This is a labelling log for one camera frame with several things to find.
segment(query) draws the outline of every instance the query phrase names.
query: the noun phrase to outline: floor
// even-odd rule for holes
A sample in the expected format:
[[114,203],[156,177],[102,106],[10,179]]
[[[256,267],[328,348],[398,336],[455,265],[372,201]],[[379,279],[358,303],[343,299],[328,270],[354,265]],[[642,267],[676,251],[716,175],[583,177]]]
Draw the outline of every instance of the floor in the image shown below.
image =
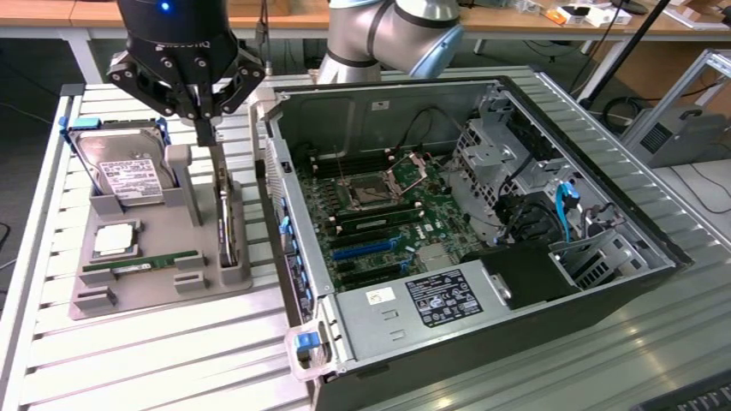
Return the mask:
[[[114,52],[122,50],[123,46],[123,40],[94,40],[92,47],[98,61],[100,63],[108,61]],[[476,56],[472,53],[474,42],[466,41],[452,67],[531,64],[540,68],[560,85],[568,87],[587,58],[579,53],[578,46],[580,46],[579,43],[551,45],[548,42],[536,44],[520,41],[490,41],[482,55]],[[272,46],[275,73],[295,74],[303,73],[306,68],[316,68],[324,51],[324,40],[307,40],[304,44],[299,40],[276,40]],[[555,62],[550,57],[536,53],[556,55]],[[3,149],[0,223],[12,227],[12,232],[0,249],[0,266],[15,259],[20,248],[48,140],[50,123],[56,110],[58,98],[54,93],[60,91],[63,84],[83,81],[84,78],[64,41],[0,39],[0,121],[6,130],[0,137]],[[628,95],[628,93],[631,94],[627,87],[614,80],[598,99],[595,107],[602,107],[603,102],[610,98]],[[40,119],[20,114],[8,104]],[[0,239],[3,233],[4,228],[0,227]],[[0,270],[0,294],[8,288],[11,277],[11,267]]]

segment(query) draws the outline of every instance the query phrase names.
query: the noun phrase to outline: sticker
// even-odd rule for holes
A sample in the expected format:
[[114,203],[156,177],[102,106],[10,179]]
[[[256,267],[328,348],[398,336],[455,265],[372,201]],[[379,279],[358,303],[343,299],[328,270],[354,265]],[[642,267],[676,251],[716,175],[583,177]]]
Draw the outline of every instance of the sticker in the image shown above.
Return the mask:
[[368,291],[366,293],[366,298],[368,298],[368,303],[375,306],[382,302],[395,300],[396,296],[394,295],[394,289],[391,287],[386,287],[384,289],[375,289],[374,291]]
[[422,322],[430,328],[482,313],[460,270],[407,282]]
[[374,103],[370,105],[370,109],[371,111],[388,110],[390,105],[390,101],[374,101]]
[[386,220],[376,220],[376,221],[371,221],[370,223],[358,224],[355,228],[367,229],[368,227],[376,227],[379,225],[384,225],[386,223],[388,223]]
[[112,274],[127,274],[130,272],[139,272],[152,270],[152,265],[146,263],[140,265],[131,265],[128,267],[120,267],[112,269]]
[[151,159],[99,163],[116,198],[142,199],[163,195]]

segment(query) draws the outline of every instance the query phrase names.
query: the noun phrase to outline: hard drive label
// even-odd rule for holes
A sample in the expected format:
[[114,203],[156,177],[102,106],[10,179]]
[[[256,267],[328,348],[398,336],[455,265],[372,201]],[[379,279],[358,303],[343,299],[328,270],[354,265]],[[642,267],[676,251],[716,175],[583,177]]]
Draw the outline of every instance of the hard drive label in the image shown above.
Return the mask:
[[460,270],[408,281],[407,289],[422,321],[430,328],[482,313],[480,303]]
[[163,195],[151,159],[99,163],[116,198],[140,199]]

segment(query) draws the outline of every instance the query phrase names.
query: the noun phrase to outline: cardboard box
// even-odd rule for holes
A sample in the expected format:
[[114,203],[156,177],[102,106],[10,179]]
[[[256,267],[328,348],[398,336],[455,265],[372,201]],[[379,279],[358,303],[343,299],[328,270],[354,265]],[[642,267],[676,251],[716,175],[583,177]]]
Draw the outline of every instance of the cardboard box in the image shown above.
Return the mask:
[[[586,21],[595,27],[607,26],[615,18],[616,7],[611,3],[598,4],[590,9],[590,14],[586,16]],[[624,10],[619,10],[616,15],[615,26],[626,26],[632,20],[632,15]]]
[[[290,15],[290,0],[267,0],[267,7],[270,17]],[[228,15],[231,17],[259,17],[260,11],[262,0],[228,0]]]
[[683,17],[698,23],[721,23],[723,20],[723,14],[712,7],[694,7],[679,6],[675,11],[680,13]]
[[562,6],[556,9],[556,12],[566,19],[563,24],[582,24],[590,8],[586,6]]

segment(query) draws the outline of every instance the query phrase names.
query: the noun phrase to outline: robotic arm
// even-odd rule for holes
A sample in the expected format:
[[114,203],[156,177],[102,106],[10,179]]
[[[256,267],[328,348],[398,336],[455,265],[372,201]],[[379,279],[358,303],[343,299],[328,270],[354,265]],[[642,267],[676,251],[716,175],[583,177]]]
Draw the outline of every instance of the robotic arm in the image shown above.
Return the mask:
[[435,77],[463,35],[455,0],[330,0],[328,55],[318,82],[378,81],[380,63],[412,77]]
[[[214,126],[234,113],[264,80],[258,58],[228,26],[227,0],[119,0],[127,50],[112,59],[110,81],[163,116],[178,114],[210,147],[219,212],[219,260],[238,264],[231,196],[234,186]],[[231,76],[228,84],[214,85]]]

